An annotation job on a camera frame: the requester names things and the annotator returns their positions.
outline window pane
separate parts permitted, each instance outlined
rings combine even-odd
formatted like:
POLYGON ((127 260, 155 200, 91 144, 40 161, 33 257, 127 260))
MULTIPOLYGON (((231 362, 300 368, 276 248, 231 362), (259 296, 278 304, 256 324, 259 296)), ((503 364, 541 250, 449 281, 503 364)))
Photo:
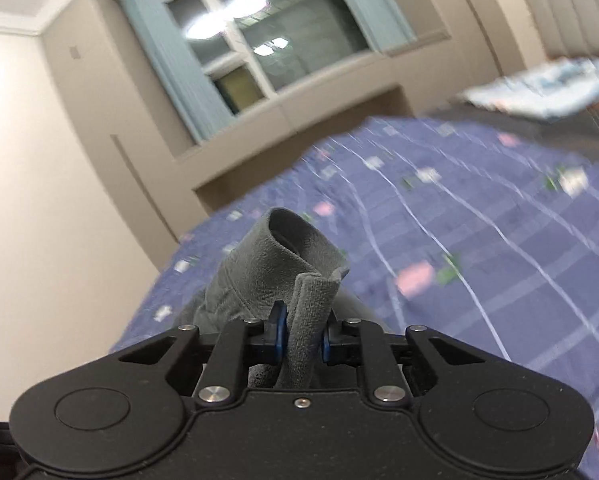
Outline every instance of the window pane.
POLYGON ((236 68, 213 82, 228 108, 236 115, 263 99, 262 90, 245 66, 236 68))
POLYGON ((343 0, 224 0, 276 89, 368 48, 343 0))
POLYGON ((202 66, 231 52, 218 21, 201 0, 173 0, 168 7, 202 66))

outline window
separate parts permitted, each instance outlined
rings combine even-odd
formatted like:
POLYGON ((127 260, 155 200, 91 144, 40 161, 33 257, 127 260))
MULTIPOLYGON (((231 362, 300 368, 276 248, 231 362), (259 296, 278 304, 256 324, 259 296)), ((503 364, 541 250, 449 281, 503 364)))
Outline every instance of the window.
POLYGON ((167 0, 236 114, 369 46, 343 0, 167 0))

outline bed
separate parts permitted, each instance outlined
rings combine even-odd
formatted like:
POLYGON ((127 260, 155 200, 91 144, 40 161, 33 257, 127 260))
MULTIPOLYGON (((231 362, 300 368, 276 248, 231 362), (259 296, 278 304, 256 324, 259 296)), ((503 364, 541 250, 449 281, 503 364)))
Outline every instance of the bed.
MULTIPOLYGON (((391 331, 426 324, 565 381, 599 422, 599 163, 478 123, 369 118, 185 235, 114 349, 170 328, 273 206, 346 254, 343 285, 391 331)), ((595 445, 583 468, 599 478, 595 445)))

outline blue curtain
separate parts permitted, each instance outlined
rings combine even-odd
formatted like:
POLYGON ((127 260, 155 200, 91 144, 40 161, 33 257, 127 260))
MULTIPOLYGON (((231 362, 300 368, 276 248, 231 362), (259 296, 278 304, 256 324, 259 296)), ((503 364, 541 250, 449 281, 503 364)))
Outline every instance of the blue curtain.
POLYGON ((204 74, 162 0, 121 0, 159 79, 197 142, 210 139, 233 114, 204 74))
POLYGON ((395 0, 345 0, 373 50, 410 43, 416 36, 395 0))

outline folded fabric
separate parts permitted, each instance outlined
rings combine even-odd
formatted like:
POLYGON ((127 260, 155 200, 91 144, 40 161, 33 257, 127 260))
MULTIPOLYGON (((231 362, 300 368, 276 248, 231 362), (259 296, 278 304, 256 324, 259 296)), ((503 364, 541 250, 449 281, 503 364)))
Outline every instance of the folded fabric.
MULTIPOLYGON (((191 322, 202 333, 220 332, 232 319, 266 319, 273 303, 283 300, 288 306, 287 358, 281 369, 253 367, 249 385, 324 386, 333 378, 315 383, 313 369, 331 310, 338 317, 374 320, 359 300, 340 291, 348 270, 342 252, 310 223, 287 209, 271 209, 228 254, 210 285, 184 308, 176 324, 191 322)), ((324 367, 320 370, 328 375, 324 367)), ((346 375, 342 380, 353 386, 354 370, 340 371, 346 375)))
POLYGON ((509 115, 554 121, 599 102, 599 59, 560 59, 469 88, 459 99, 509 115))

